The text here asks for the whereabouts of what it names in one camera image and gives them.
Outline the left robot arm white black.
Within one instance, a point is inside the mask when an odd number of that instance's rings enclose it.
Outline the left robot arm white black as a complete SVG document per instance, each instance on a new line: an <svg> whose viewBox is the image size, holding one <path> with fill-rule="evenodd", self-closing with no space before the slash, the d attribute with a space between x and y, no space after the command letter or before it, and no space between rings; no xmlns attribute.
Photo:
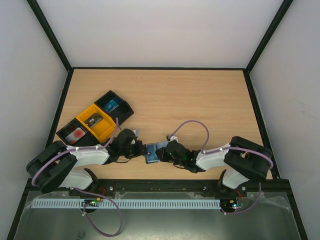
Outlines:
<svg viewBox="0 0 320 240"><path fill-rule="evenodd" d="M55 141L27 164L26 171L32 185L43 194L58 188L94 191L99 179L88 165L107 165L120 157L131 160L146 153L147 148L138 140L136 131L125 128L107 142L93 146L71 146Z"/></svg>

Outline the black VIP card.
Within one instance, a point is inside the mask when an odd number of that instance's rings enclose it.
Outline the black VIP card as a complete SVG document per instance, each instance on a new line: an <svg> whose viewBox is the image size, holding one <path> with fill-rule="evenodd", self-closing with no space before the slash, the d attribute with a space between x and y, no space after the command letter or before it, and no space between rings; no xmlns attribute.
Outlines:
<svg viewBox="0 0 320 240"><path fill-rule="evenodd" d="M92 114L88 119L84 121L84 123L89 127L92 128L94 127L98 122L100 122L103 119L103 117L98 114L94 113Z"/></svg>

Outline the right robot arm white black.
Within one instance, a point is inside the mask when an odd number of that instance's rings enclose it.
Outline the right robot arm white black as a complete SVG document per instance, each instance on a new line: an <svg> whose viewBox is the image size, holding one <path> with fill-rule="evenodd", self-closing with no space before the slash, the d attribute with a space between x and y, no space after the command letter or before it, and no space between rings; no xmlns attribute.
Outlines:
<svg viewBox="0 0 320 240"><path fill-rule="evenodd" d="M217 190L229 196L240 185L253 181L262 183L274 167L272 151L240 136L219 148L210 150L189 150L176 139L155 151L161 162L181 166L191 173L202 173L213 168L224 169L217 183Z"/></svg>

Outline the blue leather card holder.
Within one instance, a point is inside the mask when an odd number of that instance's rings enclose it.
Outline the blue leather card holder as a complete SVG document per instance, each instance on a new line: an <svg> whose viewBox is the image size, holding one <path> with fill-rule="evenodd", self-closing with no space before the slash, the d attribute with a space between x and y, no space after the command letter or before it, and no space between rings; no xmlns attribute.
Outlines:
<svg viewBox="0 0 320 240"><path fill-rule="evenodd" d="M158 163L160 161L159 157L156 154L156 151L160 148L166 147L168 144L168 141L161 141L156 143L148 143L146 144L146 154L145 156L145 162L146 164L153 164Z"/></svg>

